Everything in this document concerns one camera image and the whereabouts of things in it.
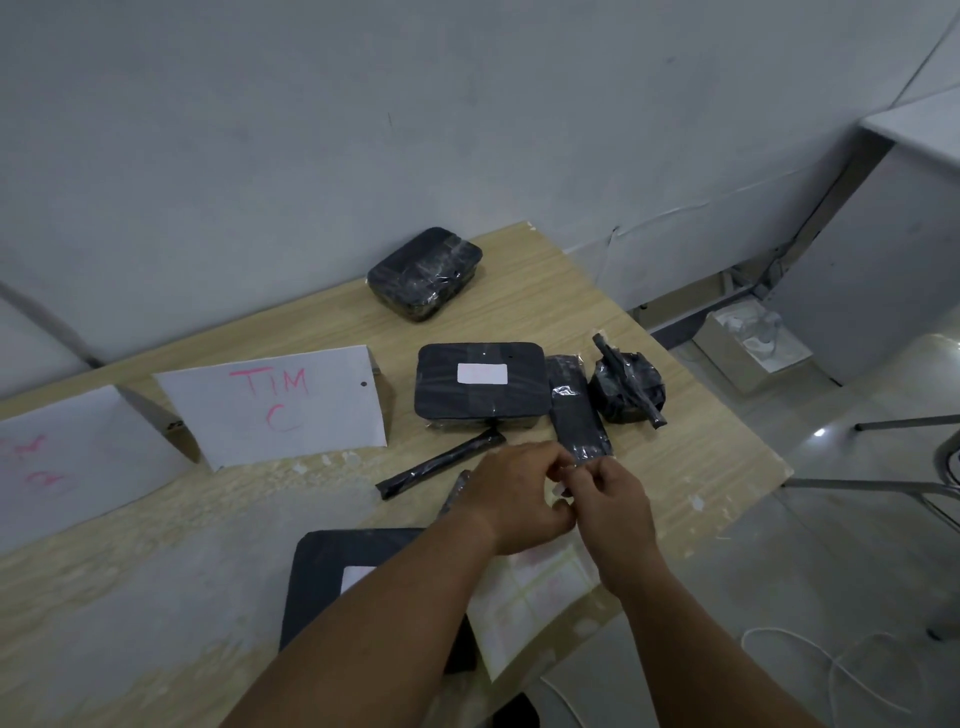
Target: left hand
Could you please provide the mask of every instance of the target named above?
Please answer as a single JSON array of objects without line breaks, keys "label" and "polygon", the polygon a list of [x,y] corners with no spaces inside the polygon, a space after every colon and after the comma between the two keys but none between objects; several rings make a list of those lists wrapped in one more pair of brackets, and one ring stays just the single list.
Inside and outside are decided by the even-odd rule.
[{"label": "left hand", "polygon": [[559,481],[564,469],[575,464],[573,455],[553,441],[492,452],[473,471],[450,516],[477,519],[501,556],[553,541],[573,528],[576,516],[564,500],[552,508],[546,504],[543,481]]}]

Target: black package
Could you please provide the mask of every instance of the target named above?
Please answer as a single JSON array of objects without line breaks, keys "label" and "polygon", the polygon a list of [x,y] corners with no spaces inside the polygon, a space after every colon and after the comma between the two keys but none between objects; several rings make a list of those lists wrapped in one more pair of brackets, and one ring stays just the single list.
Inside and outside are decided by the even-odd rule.
[{"label": "black package", "polygon": [[443,228],[430,228],[367,273],[367,285],[393,310],[424,321],[464,289],[483,251]]},{"label": "black package", "polygon": [[546,357],[550,381],[550,422],[557,440],[577,462],[613,455],[613,447],[600,415],[590,403],[587,378],[579,356]]},{"label": "black package", "polygon": [[457,463],[462,463],[478,452],[483,452],[485,449],[496,448],[497,446],[506,444],[506,442],[507,438],[491,427],[476,437],[458,445],[456,448],[441,452],[436,457],[431,457],[426,462],[415,465],[410,470],[398,473],[393,477],[388,477],[386,480],[381,480],[376,484],[376,489],[380,491],[380,497],[384,500],[390,500],[390,498],[399,496],[404,491],[417,485],[417,483],[430,477],[430,475],[446,470]]},{"label": "black package", "polygon": [[[422,528],[314,531],[297,544],[280,628],[280,649],[340,596],[346,567],[378,567],[422,532]],[[444,673],[477,667],[476,640],[466,615],[446,659]]]},{"label": "black package", "polygon": [[601,334],[593,337],[604,354],[596,363],[588,386],[590,401],[609,423],[650,420],[654,429],[666,425],[660,411],[666,403],[666,387],[660,372],[638,352],[621,353]]},{"label": "black package", "polygon": [[550,411],[536,344],[427,344],[417,361],[414,410],[437,423],[533,425]]}]

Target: folded paper card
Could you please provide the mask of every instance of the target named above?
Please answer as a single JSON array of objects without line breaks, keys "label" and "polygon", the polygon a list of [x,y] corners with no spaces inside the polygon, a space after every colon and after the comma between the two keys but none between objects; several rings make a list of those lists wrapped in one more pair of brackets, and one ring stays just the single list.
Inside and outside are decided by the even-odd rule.
[{"label": "folded paper card", "polygon": [[0,553],[102,516],[192,466],[115,387],[4,420]]},{"label": "folded paper card", "polygon": [[493,559],[467,606],[490,679],[495,680],[564,609],[599,584],[597,568],[577,529],[549,544]]},{"label": "folded paper card", "polygon": [[213,470],[387,445],[364,346],[155,377]]}]

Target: wooden table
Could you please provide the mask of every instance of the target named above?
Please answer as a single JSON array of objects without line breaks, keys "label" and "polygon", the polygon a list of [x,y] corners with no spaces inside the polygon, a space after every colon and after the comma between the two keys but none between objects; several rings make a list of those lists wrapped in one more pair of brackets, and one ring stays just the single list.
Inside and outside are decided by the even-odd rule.
[{"label": "wooden table", "polygon": [[[276,654],[292,547],[302,533],[313,523],[434,519],[456,469],[387,503],[372,494],[373,483],[467,437],[426,427],[413,411],[417,352],[430,342],[533,341],[548,354],[580,352],[592,362],[589,338],[601,328],[621,350],[643,352],[665,380],[670,424],[656,433],[648,424],[608,425],[608,432],[617,457],[646,484],[668,556],[690,555],[790,474],[531,225],[475,242],[484,251],[476,279],[428,322],[399,318],[355,280],[0,403],[5,419],[123,384],[169,406],[152,373],[367,344],[383,373],[377,386],[389,443],[218,473],[199,464],[135,503],[0,558],[6,725],[216,724]],[[507,434],[513,443],[554,436],[547,418]],[[361,507],[347,512],[344,504],[354,501]],[[316,520],[298,521],[303,512]],[[211,610],[222,618],[210,620]],[[475,725],[618,612],[615,599],[594,591],[494,685],[482,669],[446,678],[427,722]]]}]

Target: white cable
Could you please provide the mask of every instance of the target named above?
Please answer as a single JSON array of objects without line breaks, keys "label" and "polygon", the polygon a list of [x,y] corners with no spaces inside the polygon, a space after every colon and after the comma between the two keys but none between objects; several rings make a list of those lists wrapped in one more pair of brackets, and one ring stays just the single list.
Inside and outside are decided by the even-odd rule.
[{"label": "white cable", "polygon": [[554,685],[554,684],[551,683],[549,680],[547,680],[543,675],[540,676],[540,681],[541,681],[547,688],[549,688],[551,691],[553,691],[553,693],[554,693],[557,697],[559,697],[559,698],[562,700],[562,702],[563,702],[564,705],[566,706],[566,709],[569,710],[569,711],[570,711],[570,714],[573,716],[573,719],[577,721],[577,725],[579,725],[580,728],[587,728],[587,724],[584,723],[584,720],[577,714],[577,711],[573,708],[573,705],[570,704],[570,701],[566,699],[566,695],[564,695],[562,692],[560,692],[560,688],[558,688],[556,685]]},{"label": "white cable", "polygon": [[[781,629],[780,627],[754,627],[753,629],[748,629],[746,632],[743,633],[743,637],[740,638],[740,647],[743,649],[744,652],[747,652],[747,638],[753,634],[756,634],[757,632],[777,632],[782,635],[787,635],[788,637],[792,637],[795,640],[800,640],[803,643],[809,644],[811,647],[813,647],[822,655],[824,655],[824,657],[830,660],[830,668],[827,672],[827,702],[830,706],[830,720],[833,723],[833,728],[838,728],[838,725],[839,725],[837,722],[836,707],[833,703],[833,674],[835,669],[839,669],[841,672],[847,675],[847,677],[849,677],[858,688],[860,688],[862,691],[867,693],[870,697],[872,697],[875,700],[878,700],[879,702],[883,703],[885,706],[887,706],[891,710],[897,711],[898,713],[903,713],[906,716],[912,716],[917,711],[919,711],[921,706],[923,705],[924,697],[926,694],[926,680],[924,679],[924,672],[921,670],[920,664],[913,658],[913,656],[910,654],[910,651],[906,648],[906,646],[903,645],[903,643],[897,637],[890,634],[889,632],[875,632],[872,635],[867,635],[862,640],[855,643],[852,647],[848,647],[847,649],[845,649],[836,657],[833,657],[833,655],[831,655],[829,652],[823,649],[820,645],[816,644],[812,640],[808,640],[803,635],[798,635],[796,632],[791,632],[788,629]],[[877,692],[874,692],[873,690],[868,688],[866,685],[864,685],[863,682],[861,682],[856,675],[854,675],[848,669],[843,667],[843,665],[841,665],[841,662],[847,655],[855,651],[860,645],[864,644],[865,642],[869,640],[874,640],[874,639],[890,640],[891,642],[896,643],[903,647],[903,651],[905,652],[906,656],[910,659],[910,662],[913,664],[914,669],[917,671],[917,676],[920,678],[920,700],[918,701],[919,705],[916,708],[914,709],[905,708],[904,706],[898,705],[892,700],[887,700],[887,698],[883,697],[883,695],[880,695]]]}]

